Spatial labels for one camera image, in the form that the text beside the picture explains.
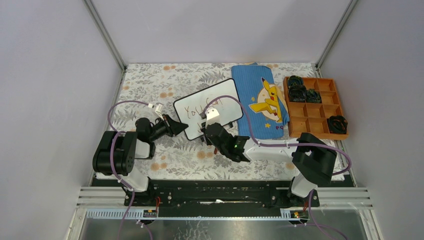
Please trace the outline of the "aluminium frame post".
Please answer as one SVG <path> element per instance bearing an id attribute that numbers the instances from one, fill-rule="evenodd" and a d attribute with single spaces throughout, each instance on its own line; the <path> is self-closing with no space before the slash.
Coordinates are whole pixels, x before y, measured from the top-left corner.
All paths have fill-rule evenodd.
<path id="1" fill-rule="evenodd" d="M 356 8 L 356 6 L 359 2 L 360 2 L 359 0 L 350 0 L 349 1 L 346 9 L 344 10 L 344 12 L 343 12 L 343 14 L 342 14 L 342 16 L 341 16 L 341 18 L 338 22 L 338 24 L 336 25 L 328 43 L 326 44 L 322 54 L 318 58 L 318 61 L 315 63 L 315 68 L 317 70 L 320 69 L 324 65 L 330 51 L 332 50 L 333 46 L 335 45 L 336 41 L 338 40 L 340 34 L 342 33 L 345 25 L 347 24 L 350 16 L 354 12 L 354 10 L 355 10 L 355 8 Z"/>
<path id="2" fill-rule="evenodd" d="M 106 44 L 108 50 L 110 51 L 113 59 L 115 60 L 116 64 L 120 68 L 122 72 L 126 70 L 126 64 L 119 53 L 111 35 L 109 34 L 106 25 L 104 24 L 100 13 L 98 12 L 94 2 L 92 0 L 82 0 L 84 3 L 88 13 L 90 14 L 94 24 L 96 25 L 104 43 Z"/>

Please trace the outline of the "floral patterned table mat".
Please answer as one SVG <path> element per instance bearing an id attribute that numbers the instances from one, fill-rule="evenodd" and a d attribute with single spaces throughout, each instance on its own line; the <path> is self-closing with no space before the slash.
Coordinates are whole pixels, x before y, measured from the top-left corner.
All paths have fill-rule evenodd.
<path id="1" fill-rule="evenodd" d="M 119 131 L 133 132 L 139 118 L 156 119 L 148 103 L 163 105 L 176 119 L 175 100 L 231 77 L 230 63 L 133 63 L 127 66 L 111 116 Z M 181 133 L 155 142 L 152 159 L 137 159 L 135 168 L 152 179 L 179 180 L 291 180 L 295 165 L 283 161 L 233 162 L 199 139 Z"/>

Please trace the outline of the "rolled dark tie middle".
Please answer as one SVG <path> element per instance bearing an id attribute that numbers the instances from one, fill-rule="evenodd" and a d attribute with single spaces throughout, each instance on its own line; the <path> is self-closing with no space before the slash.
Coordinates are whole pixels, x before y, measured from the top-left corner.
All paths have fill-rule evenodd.
<path id="1" fill-rule="evenodd" d="M 304 85 L 293 85 L 288 89 L 289 101 L 304 103 L 307 99 L 307 89 Z"/>

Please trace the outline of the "rolled dark tie top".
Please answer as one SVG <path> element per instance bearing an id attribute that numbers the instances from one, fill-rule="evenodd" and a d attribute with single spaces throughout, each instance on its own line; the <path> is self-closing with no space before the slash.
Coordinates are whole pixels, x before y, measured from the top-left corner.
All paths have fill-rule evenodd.
<path id="1" fill-rule="evenodd" d="M 291 88 L 294 86 L 303 86 L 304 79 L 298 75 L 292 75 L 287 79 L 287 87 Z"/>

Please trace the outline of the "orange wooden compartment tray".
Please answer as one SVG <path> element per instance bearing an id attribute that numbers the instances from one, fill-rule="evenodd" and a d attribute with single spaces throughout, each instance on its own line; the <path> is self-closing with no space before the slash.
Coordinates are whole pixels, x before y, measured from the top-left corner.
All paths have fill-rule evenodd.
<path id="1" fill-rule="evenodd" d="M 319 139 L 339 141 L 347 139 L 349 131 L 336 133 L 333 131 L 335 126 L 328 121 L 330 117 L 344 116 L 335 80 L 304 77 L 305 88 L 313 89 L 321 96 L 320 103 L 310 103 L 290 100 L 288 79 L 289 77 L 286 76 L 283 80 L 283 96 L 290 119 L 287 124 L 289 136 L 298 138 L 301 133 L 310 133 Z"/>

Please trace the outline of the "left aluminium frame post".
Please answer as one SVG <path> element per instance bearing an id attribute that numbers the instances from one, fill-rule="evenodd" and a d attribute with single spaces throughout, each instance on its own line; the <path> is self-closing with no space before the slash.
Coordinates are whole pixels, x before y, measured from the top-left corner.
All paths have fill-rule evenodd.
<path id="1" fill-rule="evenodd" d="M 88 13 L 90 14 L 94 24 L 96 25 L 104 43 L 106 44 L 108 50 L 110 51 L 113 59 L 115 60 L 116 64 L 120 68 L 122 72 L 126 70 L 126 64 L 119 53 L 111 35 L 109 34 L 106 25 L 104 24 L 100 13 L 98 12 L 94 2 L 92 0 L 82 0 L 84 3 Z"/>

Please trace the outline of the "rolled dark tie lower right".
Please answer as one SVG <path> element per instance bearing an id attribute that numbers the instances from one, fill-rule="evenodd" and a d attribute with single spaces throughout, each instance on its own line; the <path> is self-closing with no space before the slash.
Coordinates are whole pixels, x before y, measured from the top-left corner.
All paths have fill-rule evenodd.
<path id="1" fill-rule="evenodd" d="M 330 116 L 327 125 L 331 134 L 347 134 L 348 121 L 342 115 Z"/>

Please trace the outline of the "right aluminium frame post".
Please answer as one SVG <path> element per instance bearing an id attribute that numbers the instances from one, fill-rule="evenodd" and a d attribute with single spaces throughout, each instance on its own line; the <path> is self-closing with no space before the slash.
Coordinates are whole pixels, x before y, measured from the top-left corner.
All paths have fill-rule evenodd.
<path id="1" fill-rule="evenodd" d="M 315 68 L 317 70 L 320 69 L 324 65 L 330 51 L 332 50 L 333 46 L 335 45 L 336 41 L 338 40 L 340 34 L 342 33 L 345 25 L 347 24 L 350 16 L 354 12 L 354 10 L 355 10 L 355 8 L 356 8 L 356 6 L 359 2 L 360 2 L 359 0 L 350 0 L 349 1 L 346 9 L 344 10 L 344 12 L 343 12 L 343 14 L 342 14 L 342 16 L 341 16 L 341 18 L 338 22 L 338 24 L 336 25 L 328 43 L 326 44 L 322 54 L 318 58 L 318 61 L 315 63 Z"/>

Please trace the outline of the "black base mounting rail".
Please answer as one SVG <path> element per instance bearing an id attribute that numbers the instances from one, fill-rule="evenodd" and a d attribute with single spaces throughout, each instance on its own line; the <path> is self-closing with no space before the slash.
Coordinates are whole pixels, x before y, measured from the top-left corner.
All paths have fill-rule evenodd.
<path id="1" fill-rule="evenodd" d="M 94 180 L 93 187 L 116 187 L 124 206 L 154 209 L 166 217 L 276 216 L 278 210 L 320 207 L 312 197 L 289 196 L 289 181 L 266 180 L 150 180 L 148 191 L 133 194 L 115 180 Z"/>

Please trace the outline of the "rolled dark tie small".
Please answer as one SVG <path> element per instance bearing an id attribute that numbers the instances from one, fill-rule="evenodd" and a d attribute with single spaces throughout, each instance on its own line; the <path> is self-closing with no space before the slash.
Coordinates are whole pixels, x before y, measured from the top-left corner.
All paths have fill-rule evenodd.
<path id="1" fill-rule="evenodd" d="M 312 88 L 308 89 L 306 91 L 306 102 L 312 103 L 312 104 L 321 104 L 322 103 L 321 94 L 315 89 L 312 89 Z"/>

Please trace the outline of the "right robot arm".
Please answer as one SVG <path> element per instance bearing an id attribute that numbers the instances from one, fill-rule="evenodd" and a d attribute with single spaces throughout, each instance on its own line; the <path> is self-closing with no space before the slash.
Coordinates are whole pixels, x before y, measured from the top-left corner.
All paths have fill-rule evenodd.
<path id="1" fill-rule="evenodd" d="M 219 123 L 207 125 L 203 135 L 208 145 L 233 162 L 275 161 L 292 163 L 298 170 L 287 191 L 287 201 L 301 205 L 318 186 L 331 183 L 337 152 L 317 137 L 303 132 L 293 141 L 253 139 L 232 135 Z"/>

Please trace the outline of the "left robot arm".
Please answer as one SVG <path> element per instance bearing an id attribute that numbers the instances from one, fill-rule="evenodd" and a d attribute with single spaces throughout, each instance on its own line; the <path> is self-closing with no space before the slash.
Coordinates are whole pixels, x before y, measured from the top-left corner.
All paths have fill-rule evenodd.
<path id="1" fill-rule="evenodd" d="M 142 205 L 152 204 L 155 192 L 149 188 L 150 178 L 136 169 L 135 160 L 152 159 L 156 140 L 175 137 L 188 127 L 163 114 L 155 122 L 145 117 L 138 119 L 135 131 L 105 131 L 92 160 L 95 178 L 115 180 L 127 191 L 136 192 L 135 197 Z"/>

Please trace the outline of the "small black-framed whiteboard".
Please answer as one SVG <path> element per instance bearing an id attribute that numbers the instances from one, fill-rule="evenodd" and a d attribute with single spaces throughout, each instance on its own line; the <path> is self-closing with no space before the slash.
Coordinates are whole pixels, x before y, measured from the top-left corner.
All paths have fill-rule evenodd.
<path id="1" fill-rule="evenodd" d="M 207 121 L 206 118 L 202 118 L 203 110 L 215 109 L 219 113 L 218 120 L 222 126 L 241 119 L 244 114 L 237 103 L 238 100 L 235 81 L 229 78 L 177 99 L 173 107 L 179 121 L 188 125 L 184 134 L 189 141 L 192 141 L 203 135 L 202 124 Z"/>

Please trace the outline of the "blue Pikachu cloth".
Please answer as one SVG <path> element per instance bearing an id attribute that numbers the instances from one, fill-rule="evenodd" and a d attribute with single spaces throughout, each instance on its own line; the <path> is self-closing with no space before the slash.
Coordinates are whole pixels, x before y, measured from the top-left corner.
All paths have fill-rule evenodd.
<path id="1" fill-rule="evenodd" d="M 282 92 L 265 65 L 243 64 L 231 67 L 238 98 L 247 112 L 237 121 L 239 134 L 256 139 L 280 139 L 290 121 Z"/>

